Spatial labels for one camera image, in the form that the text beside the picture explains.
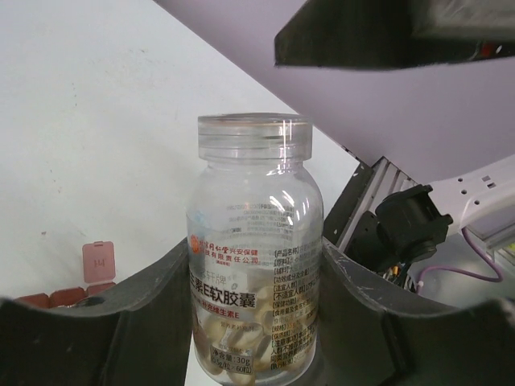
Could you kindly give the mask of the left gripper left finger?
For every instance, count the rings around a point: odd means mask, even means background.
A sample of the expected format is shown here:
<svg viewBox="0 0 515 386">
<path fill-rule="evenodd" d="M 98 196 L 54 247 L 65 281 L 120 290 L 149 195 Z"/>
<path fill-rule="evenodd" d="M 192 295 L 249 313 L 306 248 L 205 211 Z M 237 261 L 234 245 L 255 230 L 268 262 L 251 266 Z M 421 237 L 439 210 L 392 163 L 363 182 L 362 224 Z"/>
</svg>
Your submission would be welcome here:
<svg viewBox="0 0 515 386">
<path fill-rule="evenodd" d="M 183 385 L 192 335 L 188 246 L 71 307 L 1 300 L 3 385 Z"/>
</svg>

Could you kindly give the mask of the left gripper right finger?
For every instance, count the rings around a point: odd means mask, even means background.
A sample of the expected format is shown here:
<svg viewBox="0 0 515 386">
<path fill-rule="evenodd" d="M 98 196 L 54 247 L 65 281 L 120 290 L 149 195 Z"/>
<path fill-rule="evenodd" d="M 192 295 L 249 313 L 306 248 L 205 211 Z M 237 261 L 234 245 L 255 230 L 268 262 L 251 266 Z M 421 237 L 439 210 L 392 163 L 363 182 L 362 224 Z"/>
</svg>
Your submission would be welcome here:
<svg viewBox="0 0 515 386">
<path fill-rule="evenodd" d="M 419 297 L 323 242 L 318 336 L 330 385 L 512 385 L 514 303 Z"/>
</svg>

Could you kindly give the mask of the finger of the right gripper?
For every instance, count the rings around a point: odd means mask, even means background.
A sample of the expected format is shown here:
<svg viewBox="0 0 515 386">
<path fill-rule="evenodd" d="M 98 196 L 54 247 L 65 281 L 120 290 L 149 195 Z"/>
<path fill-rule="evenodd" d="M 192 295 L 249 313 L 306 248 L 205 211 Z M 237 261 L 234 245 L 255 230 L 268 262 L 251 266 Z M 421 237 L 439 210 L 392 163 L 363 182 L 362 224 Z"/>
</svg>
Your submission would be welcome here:
<svg viewBox="0 0 515 386">
<path fill-rule="evenodd" d="M 276 66 L 392 71 L 513 55 L 512 1 L 307 1 L 274 38 Z"/>
</svg>

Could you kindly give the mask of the red pill organizer box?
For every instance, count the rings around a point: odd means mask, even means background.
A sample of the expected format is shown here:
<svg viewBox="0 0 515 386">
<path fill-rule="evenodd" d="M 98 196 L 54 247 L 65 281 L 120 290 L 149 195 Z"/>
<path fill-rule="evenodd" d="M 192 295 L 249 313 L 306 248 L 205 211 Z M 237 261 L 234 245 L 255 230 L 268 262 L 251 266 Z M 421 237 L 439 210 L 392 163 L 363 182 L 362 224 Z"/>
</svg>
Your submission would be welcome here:
<svg viewBox="0 0 515 386">
<path fill-rule="evenodd" d="M 45 289 L 23 293 L 14 299 L 40 309 L 71 307 L 86 298 L 115 286 L 117 276 L 115 247 L 112 241 L 94 241 L 81 247 L 80 269 L 74 274 L 59 273 L 59 280 Z"/>
</svg>

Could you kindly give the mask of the clear pill bottle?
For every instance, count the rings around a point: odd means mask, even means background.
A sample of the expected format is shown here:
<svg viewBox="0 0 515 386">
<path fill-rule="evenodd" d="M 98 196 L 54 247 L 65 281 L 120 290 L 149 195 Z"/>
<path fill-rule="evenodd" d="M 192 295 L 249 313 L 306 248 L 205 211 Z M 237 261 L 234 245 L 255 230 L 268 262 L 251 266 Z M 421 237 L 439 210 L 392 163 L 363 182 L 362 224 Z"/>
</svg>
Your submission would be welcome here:
<svg viewBox="0 0 515 386">
<path fill-rule="evenodd" d="M 323 199 L 296 114 L 198 120 L 207 166 L 187 205 L 195 354 L 222 385 L 288 385 L 317 339 Z"/>
</svg>

